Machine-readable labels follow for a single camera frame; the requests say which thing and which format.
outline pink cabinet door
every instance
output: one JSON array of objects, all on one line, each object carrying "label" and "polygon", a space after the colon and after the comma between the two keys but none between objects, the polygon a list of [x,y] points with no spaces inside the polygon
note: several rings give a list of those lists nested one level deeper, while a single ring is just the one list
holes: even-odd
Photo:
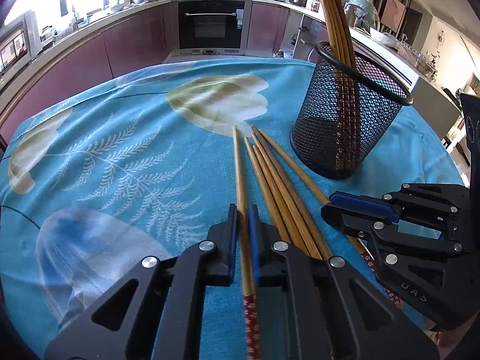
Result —
[{"label": "pink cabinet door", "polygon": [[165,9],[164,5],[147,9],[148,23],[150,30],[150,41],[152,42],[152,57],[154,64],[161,64],[169,52],[165,45]]},{"label": "pink cabinet door", "polygon": [[282,44],[287,24],[287,9],[276,5],[253,3],[247,49],[249,54],[271,57]]},{"label": "pink cabinet door", "polygon": [[112,78],[100,34],[64,57],[25,94],[0,127],[0,135],[9,143],[25,119]]},{"label": "pink cabinet door", "polygon": [[103,32],[114,77],[161,64],[165,59],[163,40],[158,34],[162,28],[161,10],[156,8],[146,9]]}]

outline built-in oven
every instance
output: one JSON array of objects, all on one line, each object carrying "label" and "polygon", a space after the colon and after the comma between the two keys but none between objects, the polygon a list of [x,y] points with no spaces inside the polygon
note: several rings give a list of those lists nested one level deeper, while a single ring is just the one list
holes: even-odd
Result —
[{"label": "built-in oven", "polygon": [[251,0],[178,3],[177,55],[244,54]]}]

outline blue tablecloth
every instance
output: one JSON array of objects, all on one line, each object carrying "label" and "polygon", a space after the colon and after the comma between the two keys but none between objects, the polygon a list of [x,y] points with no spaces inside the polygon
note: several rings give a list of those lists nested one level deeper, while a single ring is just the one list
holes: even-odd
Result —
[{"label": "blue tablecloth", "polygon": [[[0,279],[11,321],[41,357],[59,329],[143,256],[178,255],[235,202],[231,126],[267,131],[294,158],[289,132],[314,66],[225,59],[149,67],[26,120],[0,163]],[[246,152],[248,201],[270,222]],[[374,277],[287,167],[335,254]],[[380,197],[402,182],[459,183],[435,133],[404,107],[357,172],[325,179],[326,195]],[[240,273],[207,289],[201,357],[244,359]],[[264,359],[283,359],[278,291],[259,291]],[[405,306],[419,325],[422,317]]]}]

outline blue gripper pad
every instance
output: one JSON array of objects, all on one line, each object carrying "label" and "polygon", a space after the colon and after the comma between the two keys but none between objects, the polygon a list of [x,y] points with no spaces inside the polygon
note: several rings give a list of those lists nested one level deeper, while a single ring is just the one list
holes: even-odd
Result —
[{"label": "blue gripper pad", "polygon": [[361,212],[370,216],[377,216],[379,218],[388,218],[391,223],[398,223],[400,216],[393,211],[392,207],[369,202],[363,200],[359,196],[344,195],[342,193],[334,192],[330,196],[330,201],[337,207],[345,208],[356,212]]},{"label": "blue gripper pad", "polygon": [[259,237],[261,231],[261,223],[258,219],[258,209],[256,204],[253,204],[248,209],[248,221],[250,232],[250,248],[251,248],[251,264],[253,267],[253,277],[255,285],[258,285],[260,277],[260,250]]}]

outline black appliance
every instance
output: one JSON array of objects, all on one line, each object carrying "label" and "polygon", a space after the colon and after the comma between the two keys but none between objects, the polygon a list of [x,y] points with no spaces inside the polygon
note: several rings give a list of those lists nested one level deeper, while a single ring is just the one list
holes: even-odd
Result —
[{"label": "black appliance", "polygon": [[244,1],[179,2],[180,49],[240,49],[244,8]]}]

